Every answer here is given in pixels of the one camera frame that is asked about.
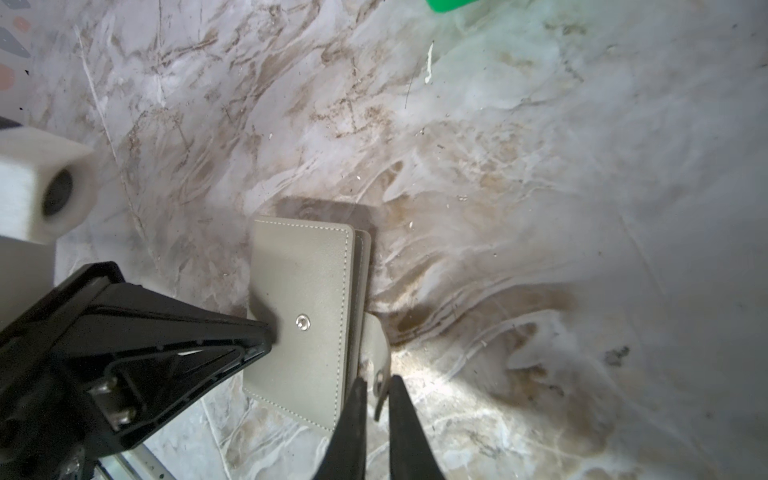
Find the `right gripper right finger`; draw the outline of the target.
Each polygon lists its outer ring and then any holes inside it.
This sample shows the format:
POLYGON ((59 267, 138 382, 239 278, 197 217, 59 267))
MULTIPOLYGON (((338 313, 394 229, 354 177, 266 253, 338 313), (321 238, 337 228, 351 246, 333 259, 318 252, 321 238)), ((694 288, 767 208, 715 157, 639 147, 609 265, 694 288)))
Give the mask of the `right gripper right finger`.
POLYGON ((389 383, 390 478, 444 479, 401 376, 389 383))

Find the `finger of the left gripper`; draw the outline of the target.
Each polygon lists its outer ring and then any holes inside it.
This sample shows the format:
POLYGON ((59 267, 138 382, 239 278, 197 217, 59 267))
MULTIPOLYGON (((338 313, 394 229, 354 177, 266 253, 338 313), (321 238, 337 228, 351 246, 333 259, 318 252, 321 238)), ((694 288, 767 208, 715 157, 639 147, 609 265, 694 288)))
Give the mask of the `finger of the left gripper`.
POLYGON ((89 264, 1 333, 1 458, 132 449, 267 355, 262 321, 204 310, 89 264))

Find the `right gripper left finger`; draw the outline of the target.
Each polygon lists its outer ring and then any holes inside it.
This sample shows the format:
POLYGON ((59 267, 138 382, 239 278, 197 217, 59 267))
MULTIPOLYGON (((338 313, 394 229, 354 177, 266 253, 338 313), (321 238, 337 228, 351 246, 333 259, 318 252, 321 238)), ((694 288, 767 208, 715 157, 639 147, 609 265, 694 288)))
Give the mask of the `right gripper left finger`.
POLYGON ((367 382, 358 377, 313 479, 365 478, 367 425, 367 382))

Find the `grey card holder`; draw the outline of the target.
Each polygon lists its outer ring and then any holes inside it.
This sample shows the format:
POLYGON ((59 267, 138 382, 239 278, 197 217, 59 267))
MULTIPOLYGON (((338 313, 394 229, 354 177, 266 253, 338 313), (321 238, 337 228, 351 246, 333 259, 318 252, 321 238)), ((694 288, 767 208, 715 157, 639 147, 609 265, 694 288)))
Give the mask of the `grey card holder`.
POLYGON ((331 432, 362 361, 383 400, 391 349, 366 312, 371 236, 348 224, 258 217, 251 230, 248 316, 275 341, 243 372, 244 391, 318 430, 331 432))

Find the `green card tray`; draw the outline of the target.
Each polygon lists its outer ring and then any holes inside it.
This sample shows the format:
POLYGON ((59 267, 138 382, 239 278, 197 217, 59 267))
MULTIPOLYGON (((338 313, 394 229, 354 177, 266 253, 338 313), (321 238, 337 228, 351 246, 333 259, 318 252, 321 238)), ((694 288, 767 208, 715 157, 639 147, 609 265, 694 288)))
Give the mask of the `green card tray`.
POLYGON ((477 0, 427 0, 427 4, 436 13, 448 13, 470 5, 476 1, 477 0))

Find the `aluminium mounting rail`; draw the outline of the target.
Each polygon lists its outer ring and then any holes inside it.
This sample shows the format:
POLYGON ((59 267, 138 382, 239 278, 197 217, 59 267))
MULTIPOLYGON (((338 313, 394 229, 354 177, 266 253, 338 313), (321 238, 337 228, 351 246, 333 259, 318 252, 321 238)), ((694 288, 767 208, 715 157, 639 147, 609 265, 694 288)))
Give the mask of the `aluminium mounting rail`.
POLYGON ((145 446, 100 459, 96 480, 175 480, 176 477, 145 446))

